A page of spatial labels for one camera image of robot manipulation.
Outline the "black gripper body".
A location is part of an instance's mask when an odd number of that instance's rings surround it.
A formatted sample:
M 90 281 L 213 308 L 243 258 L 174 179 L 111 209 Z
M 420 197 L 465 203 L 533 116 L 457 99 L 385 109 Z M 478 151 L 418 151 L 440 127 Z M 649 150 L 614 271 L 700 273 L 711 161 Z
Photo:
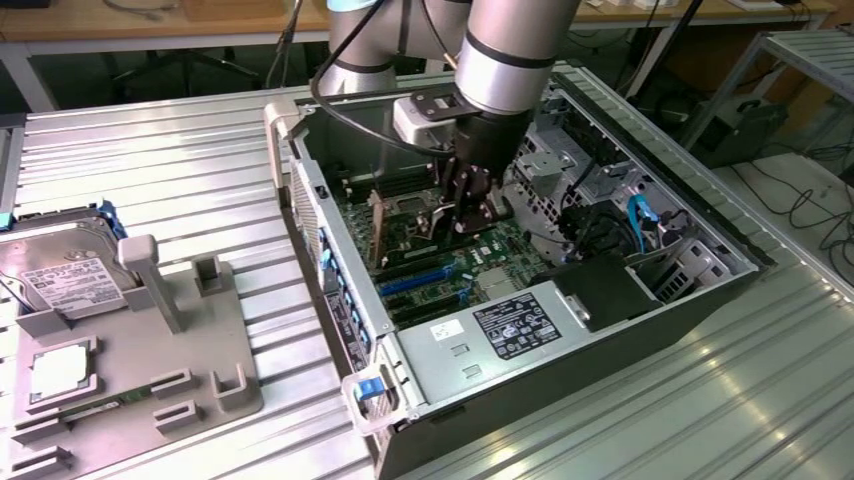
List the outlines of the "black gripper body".
M 534 112 L 504 115 L 480 112 L 456 119 L 456 158 L 465 166 L 502 174 L 516 159 Z

